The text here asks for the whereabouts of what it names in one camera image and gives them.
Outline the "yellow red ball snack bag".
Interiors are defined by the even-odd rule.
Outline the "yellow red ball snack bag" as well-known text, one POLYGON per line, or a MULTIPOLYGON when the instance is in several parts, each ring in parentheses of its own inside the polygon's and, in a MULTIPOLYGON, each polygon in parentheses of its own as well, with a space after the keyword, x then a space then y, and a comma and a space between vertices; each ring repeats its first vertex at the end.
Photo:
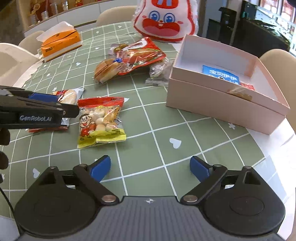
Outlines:
POLYGON ((119 118, 123 97, 92 97, 78 100, 79 137, 77 148, 123 142, 126 133, 119 118))

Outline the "packaged round bread bun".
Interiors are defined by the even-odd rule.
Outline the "packaged round bread bun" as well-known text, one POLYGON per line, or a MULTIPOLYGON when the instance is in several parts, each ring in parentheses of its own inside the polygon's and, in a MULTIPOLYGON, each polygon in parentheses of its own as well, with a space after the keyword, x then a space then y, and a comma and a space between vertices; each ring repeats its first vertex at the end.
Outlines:
POLYGON ((123 68, 124 64, 121 58, 109 58, 101 61, 95 68, 94 80, 98 84, 104 84, 110 80, 123 68))

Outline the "purple packet green olives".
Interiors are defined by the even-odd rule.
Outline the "purple packet green olives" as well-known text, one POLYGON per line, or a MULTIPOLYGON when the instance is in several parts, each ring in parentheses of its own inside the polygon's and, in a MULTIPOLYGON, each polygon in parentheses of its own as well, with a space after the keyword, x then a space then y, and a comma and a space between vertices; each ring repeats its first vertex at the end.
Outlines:
POLYGON ((117 52, 121 51, 125 47, 127 47, 128 44, 111 44, 108 54, 109 55, 115 55, 117 52))

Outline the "blue seaweed snack packet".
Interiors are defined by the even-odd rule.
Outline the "blue seaweed snack packet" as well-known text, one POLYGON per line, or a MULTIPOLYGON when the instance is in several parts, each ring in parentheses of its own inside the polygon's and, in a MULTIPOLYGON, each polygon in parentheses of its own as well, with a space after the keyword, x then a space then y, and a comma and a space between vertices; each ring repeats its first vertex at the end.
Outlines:
POLYGON ((239 77, 226 70, 203 65, 202 71, 203 71, 203 74, 209 75, 211 77, 226 80, 228 82, 232 82, 238 85, 240 84, 239 77))

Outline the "red roast chicken packet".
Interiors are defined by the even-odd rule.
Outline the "red roast chicken packet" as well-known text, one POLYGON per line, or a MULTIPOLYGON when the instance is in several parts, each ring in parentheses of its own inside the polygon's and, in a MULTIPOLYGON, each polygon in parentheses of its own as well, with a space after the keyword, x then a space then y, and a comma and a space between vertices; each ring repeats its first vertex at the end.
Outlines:
POLYGON ((126 75, 165 58, 166 54, 149 37, 141 38, 116 53, 116 60, 122 64, 118 74, 126 75))

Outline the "clear packet beige biscuits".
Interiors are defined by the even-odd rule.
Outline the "clear packet beige biscuits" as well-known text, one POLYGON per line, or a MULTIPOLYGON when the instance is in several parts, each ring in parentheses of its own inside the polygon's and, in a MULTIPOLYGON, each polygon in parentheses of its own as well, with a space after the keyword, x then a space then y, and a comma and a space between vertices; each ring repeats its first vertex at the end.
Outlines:
POLYGON ((149 66, 149 78, 145 83, 149 86, 168 87, 173 61, 167 58, 149 66))

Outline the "small clear candy packet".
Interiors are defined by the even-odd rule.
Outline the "small clear candy packet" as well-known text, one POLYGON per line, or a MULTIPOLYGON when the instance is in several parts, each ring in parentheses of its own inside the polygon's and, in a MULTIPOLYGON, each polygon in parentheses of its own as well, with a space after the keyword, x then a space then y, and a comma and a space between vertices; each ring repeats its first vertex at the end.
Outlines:
POLYGON ((239 87, 235 87, 234 89, 228 90, 227 93, 251 101, 252 96, 250 96, 248 93, 245 93, 245 89, 255 90, 252 84, 241 82, 239 87))

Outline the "beige chair far left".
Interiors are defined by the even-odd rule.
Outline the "beige chair far left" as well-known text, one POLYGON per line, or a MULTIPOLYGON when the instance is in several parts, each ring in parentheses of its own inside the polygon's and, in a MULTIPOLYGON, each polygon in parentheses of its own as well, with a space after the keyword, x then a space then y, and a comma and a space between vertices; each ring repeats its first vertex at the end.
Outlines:
POLYGON ((43 32, 44 31, 36 31, 30 34, 29 36, 25 37, 25 39, 23 39, 18 46, 26 49, 34 55, 38 54, 38 50, 41 48, 42 42, 38 41, 37 37, 43 34, 43 32))

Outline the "beige chair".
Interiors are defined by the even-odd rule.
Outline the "beige chair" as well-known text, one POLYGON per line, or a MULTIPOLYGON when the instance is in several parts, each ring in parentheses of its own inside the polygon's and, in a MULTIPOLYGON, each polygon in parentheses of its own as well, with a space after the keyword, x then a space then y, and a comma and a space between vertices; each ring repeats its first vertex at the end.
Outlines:
POLYGON ((282 49, 272 49, 264 53, 260 61, 274 78, 281 92, 285 96, 290 112, 287 120, 295 131, 296 115, 296 58, 282 49))
POLYGON ((43 34, 43 32, 44 31, 36 31, 30 34, 29 36, 25 37, 25 39, 23 39, 18 46, 26 49, 34 55, 38 54, 38 50, 41 48, 42 42, 38 41, 37 37, 43 34))
POLYGON ((96 26, 131 21, 136 9, 137 6, 118 6, 107 9, 99 15, 96 26))

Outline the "orange tissue box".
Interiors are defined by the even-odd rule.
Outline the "orange tissue box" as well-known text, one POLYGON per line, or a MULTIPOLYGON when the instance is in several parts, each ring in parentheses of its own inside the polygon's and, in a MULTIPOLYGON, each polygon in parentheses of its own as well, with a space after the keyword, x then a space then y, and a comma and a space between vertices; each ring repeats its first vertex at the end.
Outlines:
POLYGON ((66 21, 51 27, 36 39, 42 43, 41 53, 44 62, 51 61, 82 46, 79 33, 73 25, 66 21))

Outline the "wooden display shelf unit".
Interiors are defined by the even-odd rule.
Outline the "wooden display shelf unit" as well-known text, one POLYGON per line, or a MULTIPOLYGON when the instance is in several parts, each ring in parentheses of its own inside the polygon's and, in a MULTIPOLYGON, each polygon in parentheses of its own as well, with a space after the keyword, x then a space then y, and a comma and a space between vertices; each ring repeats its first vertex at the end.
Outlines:
POLYGON ((68 1, 68 9, 63 10, 63 1, 48 1, 49 17, 42 19, 41 14, 37 14, 38 23, 33 24, 30 17, 33 7, 31 1, 16 1, 18 14, 21 19, 23 34, 28 36, 36 31, 46 31, 54 25, 66 21, 73 25, 78 31, 95 27, 99 15, 107 9, 118 6, 134 6, 139 1, 83 1, 81 6, 75 7, 75 1, 68 1), (57 4, 58 13, 53 15, 50 4, 57 4))

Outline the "pink cardboard box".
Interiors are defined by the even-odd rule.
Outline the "pink cardboard box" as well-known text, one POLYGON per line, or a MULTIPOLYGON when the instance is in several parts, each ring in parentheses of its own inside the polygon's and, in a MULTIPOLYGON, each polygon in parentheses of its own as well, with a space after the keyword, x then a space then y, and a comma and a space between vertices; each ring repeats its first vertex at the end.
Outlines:
POLYGON ((232 46, 198 36, 184 37, 174 61, 166 104, 271 134, 286 118, 290 106, 260 59, 232 46), (238 84, 203 74, 203 65, 226 70, 255 90, 248 101, 227 93, 238 84))

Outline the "beige chair far middle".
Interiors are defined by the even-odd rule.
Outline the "beige chair far middle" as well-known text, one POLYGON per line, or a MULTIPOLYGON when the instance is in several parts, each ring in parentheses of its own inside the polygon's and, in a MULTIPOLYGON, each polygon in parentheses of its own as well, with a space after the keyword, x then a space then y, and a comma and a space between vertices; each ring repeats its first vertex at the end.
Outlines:
POLYGON ((96 26, 131 21, 136 9, 137 6, 118 6, 107 9, 99 15, 96 26))

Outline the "beige chair right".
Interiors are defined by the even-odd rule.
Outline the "beige chair right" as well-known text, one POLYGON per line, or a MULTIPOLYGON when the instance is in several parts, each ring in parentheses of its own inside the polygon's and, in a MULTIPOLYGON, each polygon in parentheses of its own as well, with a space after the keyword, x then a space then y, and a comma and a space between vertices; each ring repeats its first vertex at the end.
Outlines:
POLYGON ((272 49, 264 53, 260 61, 274 78, 281 92, 285 96, 290 112, 287 120, 295 131, 296 115, 296 58, 282 49, 272 49))

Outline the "black aquarium cabinet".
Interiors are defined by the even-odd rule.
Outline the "black aquarium cabinet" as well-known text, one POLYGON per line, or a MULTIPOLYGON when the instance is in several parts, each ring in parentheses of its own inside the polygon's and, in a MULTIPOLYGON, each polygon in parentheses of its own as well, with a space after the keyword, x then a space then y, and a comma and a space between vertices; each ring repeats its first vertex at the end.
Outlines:
POLYGON ((241 10, 236 22, 235 10, 220 7, 221 19, 209 19, 206 38, 231 45, 257 57, 272 49, 290 50, 289 40, 276 29, 276 25, 254 19, 257 12, 255 5, 243 1, 241 10))

